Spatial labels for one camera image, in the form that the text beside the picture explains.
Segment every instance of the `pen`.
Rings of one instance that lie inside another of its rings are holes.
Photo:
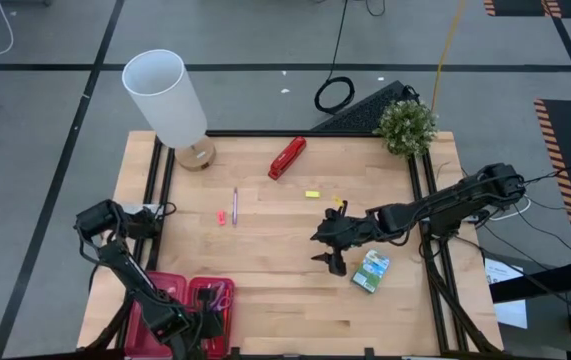
[[[234,187],[234,205],[232,208],[232,225],[236,226],[236,216],[238,215],[238,189]]]

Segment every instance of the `scissors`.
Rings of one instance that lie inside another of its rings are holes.
[[[228,295],[229,291],[224,282],[208,284],[207,288],[216,288],[216,296],[209,302],[210,310],[223,311],[232,305],[232,298]]]

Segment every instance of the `green leaves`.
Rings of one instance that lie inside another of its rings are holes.
[[[421,156],[436,137],[437,118],[423,102],[397,101],[385,108],[373,133],[385,140],[392,154]]]

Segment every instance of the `red stapler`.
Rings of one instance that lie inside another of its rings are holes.
[[[300,155],[300,153],[305,149],[307,142],[302,136],[297,136],[292,140],[292,142],[287,145],[285,150],[283,150],[278,157],[272,162],[272,166],[269,169],[269,177],[276,180],[278,179],[287,168],[292,165],[294,160]]]

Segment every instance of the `wooden table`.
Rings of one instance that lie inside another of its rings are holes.
[[[377,138],[309,137],[299,159],[273,181],[267,177],[268,167],[291,138],[214,141],[218,154],[212,167],[201,172],[174,168],[169,199],[178,211],[165,221],[158,270],[187,278],[234,280],[231,346],[240,347],[242,354],[362,355],[365,347],[373,347],[376,355],[439,353],[416,228],[403,247],[370,243],[345,252],[346,277],[331,275],[325,264],[310,260],[327,250],[309,238],[324,210],[335,207],[333,195],[348,200],[348,214],[357,217],[367,208],[414,200],[407,161],[387,153]],[[114,200],[142,201],[153,142],[152,132],[130,133]],[[431,155],[439,189],[461,178],[451,133],[439,133]],[[424,179],[422,183],[426,194]],[[216,212],[231,213],[235,186],[238,226],[221,227]],[[305,190],[320,191],[321,198],[307,199]],[[461,236],[477,241],[469,225],[463,226]],[[349,276],[371,248],[391,258],[391,267],[373,295],[352,284]],[[463,308],[502,348],[478,249],[451,241],[450,251]],[[100,333],[123,293],[110,270],[100,268],[79,346]],[[450,348],[455,348],[451,314],[444,302],[443,310]]]

